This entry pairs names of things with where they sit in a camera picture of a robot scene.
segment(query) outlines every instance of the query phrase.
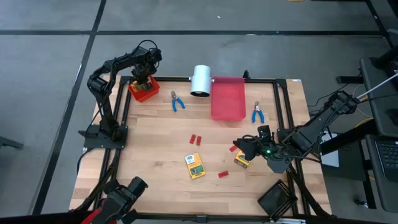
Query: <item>wooden tabletop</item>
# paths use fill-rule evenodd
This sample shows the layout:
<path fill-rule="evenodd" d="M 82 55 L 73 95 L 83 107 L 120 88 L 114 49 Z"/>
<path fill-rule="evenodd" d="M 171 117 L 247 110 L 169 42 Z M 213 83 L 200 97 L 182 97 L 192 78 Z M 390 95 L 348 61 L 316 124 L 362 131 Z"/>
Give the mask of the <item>wooden tabletop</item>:
<path fill-rule="evenodd" d="M 256 100 L 260 102 L 265 124 L 276 132 L 278 120 L 272 84 L 245 84 L 246 118 L 241 122 L 213 121 L 210 97 L 192 96 L 190 82 L 159 82 L 159 85 L 159 94 L 143 103 L 132 98 L 129 107 L 129 133 L 121 153 L 117 179 L 128 185 L 133 177 L 139 176 L 149 186 L 134 208 L 146 213 L 267 215 L 257 199 L 278 179 L 287 183 L 286 174 L 273 173 L 261 157 L 252 160 L 245 169 L 234 163 L 238 150 L 230 152 L 229 148 L 233 140 L 244 134 L 258 134 L 259 118 L 256 123 L 251 121 Z M 300 80 L 287 80 L 287 86 L 294 123 L 305 124 L 309 115 L 302 83 Z M 177 112 L 173 111 L 171 90 L 182 99 L 186 109 L 177 104 Z M 115 85 L 110 96 L 112 103 L 117 92 Z M 119 122 L 126 92 L 124 90 Z M 282 89 L 279 94 L 284 105 Z M 288 127 L 285 108 L 282 110 Z M 189 143 L 192 134 L 202 137 L 200 146 Z M 199 153 L 206 175 L 193 180 L 184 157 L 194 152 Z M 79 206 L 97 184 L 103 154 L 103 149 L 97 149 L 83 158 L 70 208 Z M 320 164 L 304 160 L 302 166 L 309 191 L 330 213 Z M 225 170 L 229 175 L 218 178 L 218 173 Z M 299 188 L 296 186 L 295 189 L 299 212 L 303 213 Z"/>

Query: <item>yellow box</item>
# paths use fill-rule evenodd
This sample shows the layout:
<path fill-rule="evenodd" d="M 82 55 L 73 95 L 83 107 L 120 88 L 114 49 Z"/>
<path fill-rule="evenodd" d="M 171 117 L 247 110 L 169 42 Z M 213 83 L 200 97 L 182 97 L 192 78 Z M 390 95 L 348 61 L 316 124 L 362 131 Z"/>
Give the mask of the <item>yellow box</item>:
<path fill-rule="evenodd" d="M 235 161 L 235 163 L 243 166 L 244 168 L 248 168 L 248 165 L 250 163 L 250 161 L 247 161 L 244 159 L 244 153 L 242 152 L 242 150 L 239 150 L 234 161 Z"/>
<path fill-rule="evenodd" d="M 191 178 L 195 179 L 206 174 L 205 168 L 203 168 L 203 164 L 201 163 L 199 153 L 185 156 L 185 162 L 187 162 Z"/>

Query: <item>blue-handled pliers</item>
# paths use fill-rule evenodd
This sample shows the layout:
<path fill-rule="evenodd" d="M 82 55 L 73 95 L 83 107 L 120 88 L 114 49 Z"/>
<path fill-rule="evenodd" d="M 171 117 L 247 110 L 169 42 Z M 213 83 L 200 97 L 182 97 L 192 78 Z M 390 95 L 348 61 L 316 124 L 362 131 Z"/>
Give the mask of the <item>blue-handled pliers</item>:
<path fill-rule="evenodd" d="M 259 102 L 256 101 L 256 103 L 254 104 L 254 111 L 253 111 L 253 117 L 251 118 L 252 122 L 256 122 L 256 113 L 260 114 L 260 118 L 261 118 L 261 123 L 264 124 L 264 115 L 262 113 L 262 111 L 260 110 L 260 106 L 259 106 Z"/>
<path fill-rule="evenodd" d="M 173 98 L 172 104 L 173 104 L 174 112 L 177 111 L 177 108 L 175 107 L 175 101 L 176 100 L 181 104 L 182 109 L 185 109 L 184 103 L 182 103 L 182 100 L 175 94 L 175 92 L 173 90 L 172 90 L 172 98 Z"/>

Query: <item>white roll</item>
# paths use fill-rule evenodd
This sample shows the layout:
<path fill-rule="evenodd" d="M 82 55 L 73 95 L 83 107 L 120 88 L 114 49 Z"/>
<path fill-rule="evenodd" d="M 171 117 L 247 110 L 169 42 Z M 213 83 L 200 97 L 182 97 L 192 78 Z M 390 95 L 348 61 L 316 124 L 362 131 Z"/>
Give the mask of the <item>white roll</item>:
<path fill-rule="evenodd" d="M 191 78 L 191 95 L 199 97 L 210 96 L 211 76 L 210 67 L 197 65 Z"/>

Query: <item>red block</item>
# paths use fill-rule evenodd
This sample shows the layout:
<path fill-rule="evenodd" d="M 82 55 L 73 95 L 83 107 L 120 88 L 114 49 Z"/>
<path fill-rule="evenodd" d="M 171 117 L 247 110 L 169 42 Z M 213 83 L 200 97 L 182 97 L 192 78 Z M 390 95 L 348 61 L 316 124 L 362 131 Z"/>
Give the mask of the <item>red block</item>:
<path fill-rule="evenodd" d="M 197 146 L 200 146 L 200 142 L 201 142 L 201 136 L 198 136 Z"/>
<path fill-rule="evenodd" d="M 191 140 L 189 140 L 189 143 L 193 144 L 195 142 L 196 137 L 197 137 L 196 135 L 192 134 Z"/>
<path fill-rule="evenodd" d="M 218 173 L 218 178 L 225 177 L 228 174 L 229 174 L 228 171 L 220 172 L 220 173 Z"/>
<path fill-rule="evenodd" d="M 233 152 L 233 151 L 235 151 L 237 148 L 238 148 L 238 147 L 236 147 L 236 146 L 234 145 L 234 146 L 232 146 L 229 150 L 230 150 L 231 152 Z"/>

